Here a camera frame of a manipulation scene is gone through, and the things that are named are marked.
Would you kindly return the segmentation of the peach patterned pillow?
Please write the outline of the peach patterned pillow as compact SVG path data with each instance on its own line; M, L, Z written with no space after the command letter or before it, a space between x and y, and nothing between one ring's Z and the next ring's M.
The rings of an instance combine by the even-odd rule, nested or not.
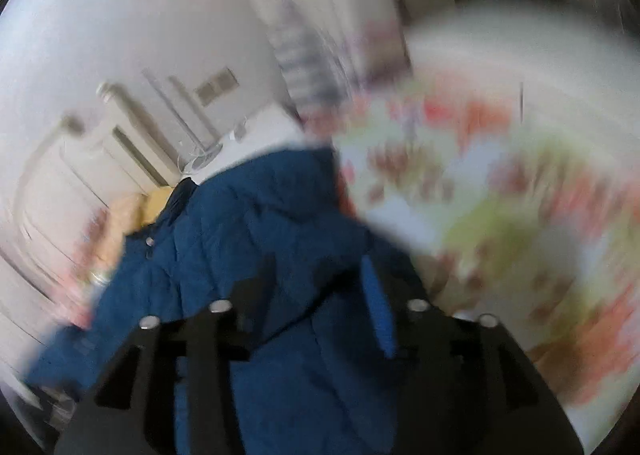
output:
M102 274L115 270L124 250L125 238L142 227L143 194L115 199L108 208L104 229L94 249L94 268Z

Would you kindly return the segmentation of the yellow pillow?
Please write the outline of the yellow pillow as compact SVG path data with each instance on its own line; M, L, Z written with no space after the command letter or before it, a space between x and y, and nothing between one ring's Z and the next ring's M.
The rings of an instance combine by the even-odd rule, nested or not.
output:
M145 197L140 213L142 226L150 225L157 220L173 191L174 188L172 186L163 186L152 190L152 192Z

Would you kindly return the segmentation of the striped nautical curtain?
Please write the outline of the striped nautical curtain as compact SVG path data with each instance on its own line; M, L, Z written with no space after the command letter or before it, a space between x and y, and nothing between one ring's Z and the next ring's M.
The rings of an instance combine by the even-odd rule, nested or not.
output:
M250 0L303 121L334 114L408 68L394 0Z

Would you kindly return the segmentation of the floral bed quilt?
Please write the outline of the floral bed quilt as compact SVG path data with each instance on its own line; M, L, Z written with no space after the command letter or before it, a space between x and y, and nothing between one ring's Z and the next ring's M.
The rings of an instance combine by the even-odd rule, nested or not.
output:
M448 313L500 316L560 400L639 384L639 197L518 94L443 74L362 94L337 120L348 200L412 254Z

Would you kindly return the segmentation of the white wooden headboard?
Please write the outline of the white wooden headboard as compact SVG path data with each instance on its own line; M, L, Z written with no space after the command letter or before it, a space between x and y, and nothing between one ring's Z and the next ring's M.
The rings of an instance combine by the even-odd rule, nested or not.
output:
M40 343L54 315L53 293L76 265L89 220L119 196L147 194L181 173L119 85L102 83L103 117L87 130L64 117L26 160L1 206L1 349L5 357Z

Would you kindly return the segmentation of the navy blue puffer jacket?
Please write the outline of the navy blue puffer jacket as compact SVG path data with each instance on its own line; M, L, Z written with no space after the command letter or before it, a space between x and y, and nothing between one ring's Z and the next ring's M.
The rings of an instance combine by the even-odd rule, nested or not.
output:
M202 184L181 182L124 254L88 328L67 326L25 378L82 397L140 319L187 319L245 279L268 289L253 352L231 367L251 454L386 454L396 383L359 269L365 257L416 283L405 253L340 207L333 152L282 150Z

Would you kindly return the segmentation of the white window sill bench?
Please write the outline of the white window sill bench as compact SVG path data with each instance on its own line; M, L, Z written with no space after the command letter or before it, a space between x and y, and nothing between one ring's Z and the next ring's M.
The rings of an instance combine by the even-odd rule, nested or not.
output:
M451 69L522 98L525 117L639 142L639 41L568 6L474 1L405 33L417 72Z

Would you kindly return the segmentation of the white bedside table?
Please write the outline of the white bedside table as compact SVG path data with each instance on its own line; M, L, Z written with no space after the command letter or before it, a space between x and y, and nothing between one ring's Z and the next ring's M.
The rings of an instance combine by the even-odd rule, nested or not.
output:
M183 176L201 184L250 158L305 145L305 132L298 120L282 105L272 103L224 134L204 155L191 160L184 167Z

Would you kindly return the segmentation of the silver desk lamp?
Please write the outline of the silver desk lamp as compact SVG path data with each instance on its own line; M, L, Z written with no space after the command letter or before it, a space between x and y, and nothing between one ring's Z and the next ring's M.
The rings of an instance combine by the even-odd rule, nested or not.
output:
M192 158L184 165L183 173L196 173L203 170L206 166L209 165L220 153L222 149L222 144L220 143L220 137L217 135L216 131L210 132L212 136L213 142L210 144L205 144L196 134L192 128L189 126L189 123L186 122L186 119L182 117L180 111L174 103L172 103L171 98L165 93L160 82L155 78L152 71L149 69L142 70L142 76L149 83L149 86L155 92L155 94L160 98L165 107L171 113L171 116L174 117L178 127L189 137L189 140L194 146L194 153Z

